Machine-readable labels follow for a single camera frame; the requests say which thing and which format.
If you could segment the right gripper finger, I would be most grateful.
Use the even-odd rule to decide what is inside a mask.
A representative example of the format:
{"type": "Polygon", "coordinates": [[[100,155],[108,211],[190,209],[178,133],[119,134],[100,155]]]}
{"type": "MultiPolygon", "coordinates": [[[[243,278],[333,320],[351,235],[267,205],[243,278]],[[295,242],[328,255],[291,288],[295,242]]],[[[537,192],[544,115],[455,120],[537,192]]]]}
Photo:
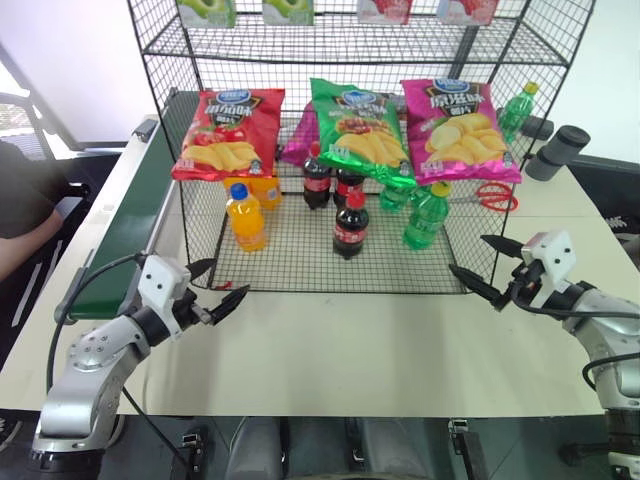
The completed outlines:
{"type": "Polygon", "coordinates": [[[495,310],[503,308],[501,305],[502,293],[486,283],[480,275],[454,264],[449,265],[449,270],[466,289],[487,300],[495,310]]]}
{"type": "Polygon", "coordinates": [[[523,244],[501,235],[481,235],[480,238],[491,248],[508,257],[521,257],[523,244]]]}

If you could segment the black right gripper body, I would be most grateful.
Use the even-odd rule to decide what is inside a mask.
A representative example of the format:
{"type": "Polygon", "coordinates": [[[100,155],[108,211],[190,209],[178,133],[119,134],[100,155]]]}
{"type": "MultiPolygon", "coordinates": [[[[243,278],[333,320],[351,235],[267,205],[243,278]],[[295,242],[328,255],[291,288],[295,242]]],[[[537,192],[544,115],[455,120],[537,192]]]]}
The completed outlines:
{"type": "Polygon", "coordinates": [[[541,277],[545,272],[541,260],[526,264],[522,261],[511,273],[506,294],[518,307],[530,307],[534,297],[541,289],[541,277]]]}

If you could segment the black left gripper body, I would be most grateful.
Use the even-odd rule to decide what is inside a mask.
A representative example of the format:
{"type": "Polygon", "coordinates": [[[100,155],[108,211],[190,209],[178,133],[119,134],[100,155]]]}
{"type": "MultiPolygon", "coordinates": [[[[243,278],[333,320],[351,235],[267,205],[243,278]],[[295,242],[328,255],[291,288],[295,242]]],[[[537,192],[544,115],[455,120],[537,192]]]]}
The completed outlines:
{"type": "Polygon", "coordinates": [[[182,331],[200,323],[211,322],[211,314],[197,304],[197,295],[190,289],[173,303],[173,316],[182,331]]]}

